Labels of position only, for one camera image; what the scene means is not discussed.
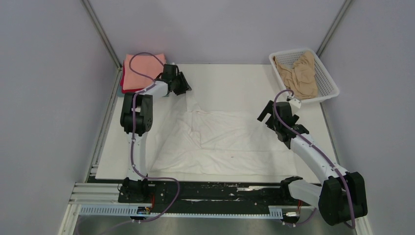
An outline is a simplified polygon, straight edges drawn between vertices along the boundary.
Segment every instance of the white cloth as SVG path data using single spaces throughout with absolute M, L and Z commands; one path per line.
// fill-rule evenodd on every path
M 296 175 L 293 152 L 248 112 L 205 112 L 187 92 L 156 134 L 152 171 L 214 175 Z

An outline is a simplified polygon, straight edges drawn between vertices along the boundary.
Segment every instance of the wrinkled fabric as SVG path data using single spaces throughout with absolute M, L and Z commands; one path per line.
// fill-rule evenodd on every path
M 206 112 L 187 92 L 156 134 L 152 171 L 211 175 L 296 175 L 294 153 L 248 112 Z
M 273 58 L 279 76 L 284 85 L 293 90 L 297 98 L 311 99 L 317 97 L 317 87 L 314 71 L 314 55 L 306 51 L 294 64 L 293 68 L 280 64 L 277 58 Z

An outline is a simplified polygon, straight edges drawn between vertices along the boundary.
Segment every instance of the floor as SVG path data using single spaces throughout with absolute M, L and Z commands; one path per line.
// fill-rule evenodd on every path
M 303 210 L 304 217 L 310 214 Z M 98 235 L 106 229 L 129 220 L 120 216 L 84 217 L 79 226 L 80 235 Z M 327 225 L 320 214 L 308 223 L 296 228 L 282 226 L 279 221 L 268 219 L 208 219 L 208 218 L 159 218 L 148 224 L 126 224 L 106 235 L 152 234 L 152 235 L 356 235 L 343 224 Z

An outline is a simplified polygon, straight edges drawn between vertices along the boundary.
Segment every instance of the pink towel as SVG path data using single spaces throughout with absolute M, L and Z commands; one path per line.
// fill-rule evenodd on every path
M 127 57 L 124 61 L 124 74 L 123 80 L 121 81 L 121 86 L 123 90 L 141 90 L 151 85 L 152 81 L 147 77 L 136 74 L 130 69 L 130 60 L 133 55 L 127 54 Z M 166 58 L 164 54 L 156 55 L 163 63 L 166 63 Z M 134 60 L 131 63 L 131 68 L 139 73 L 143 73 L 156 79 L 156 77 L 163 72 L 163 65 L 160 64 L 153 56 L 151 55 L 138 55 L 134 57 Z

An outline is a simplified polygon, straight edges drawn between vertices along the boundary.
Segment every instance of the metal pole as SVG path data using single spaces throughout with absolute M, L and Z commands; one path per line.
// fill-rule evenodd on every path
M 104 119 L 102 121 L 101 128 L 99 130 L 99 135 L 98 135 L 98 138 L 95 141 L 95 148 L 94 148 L 94 151 L 93 151 L 93 154 L 92 154 L 92 160 L 91 160 L 90 168 L 88 170 L 87 175 L 85 176 L 85 182 L 88 180 L 91 173 L 96 173 L 96 172 L 91 172 L 92 169 L 94 168 L 94 165 L 96 165 L 95 169 L 96 170 L 98 169 L 97 165 L 98 165 L 98 162 L 99 162 L 99 157 L 101 156 L 101 153 L 102 153 L 102 148 L 104 147 L 104 144 L 105 144 L 105 137 L 107 135 L 108 129 L 110 128 L 112 114 L 113 114 L 113 111 L 115 109 L 115 103 L 116 103 L 116 100 L 117 100 L 116 93 L 117 93 L 119 83 L 121 81 L 121 77 L 122 77 L 122 72 L 121 72 L 121 70 L 118 70 L 118 73 L 116 75 L 116 79 L 115 79 L 114 84 L 113 84 L 113 89 L 111 91 L 111 95 L 110 95 L 110 98 L 108 100 L 107 109 L 106 109 L 105 114 L 104 114 Z
M 352 5 L 353 2 L 354 2 L 354 0 L 345 0 L 342 7 L 340 8 L 339 13 L 337 13 L 336 18 L 334 19 L 333 23 L 331 24 L 330 29 L 328 30 L 326 36 L 324 37 L 322 44 L 320 45 L 319 49 L 317 50 L 317 52 L 316 52 L 317 56 L 320 57 L 323 54 L 325 48 L 327 47 L 328 43 L 330 42 L 331 38 L 333 37 L 337 27 L 339 26 L 339 23 L 342 21 L 342 19 L 344 18 L 347 10 L 350 8 L 350 6 Z
M 107 35 L 105 34 L 104 29 L 102 28 L 101 23 L 98 20 L 95 12 L 93 11 L 92 5 L 89 0 L 81 0 L 82 5 L 84 6 L 87 14 L 89 15 L 93 26 L 95 27 L 96 31 L 98 32 L 99 37 L 101 38 L 102 42 L 104 43 L 105 48 L 107 49 L 108 53 L 110 54 L 112 60 L 115 63 L 115 66 L 118 70 L 121 70 L 121 63 L 118 59 L 113 47 L 111 46 L 110 41 L 108 40 Z

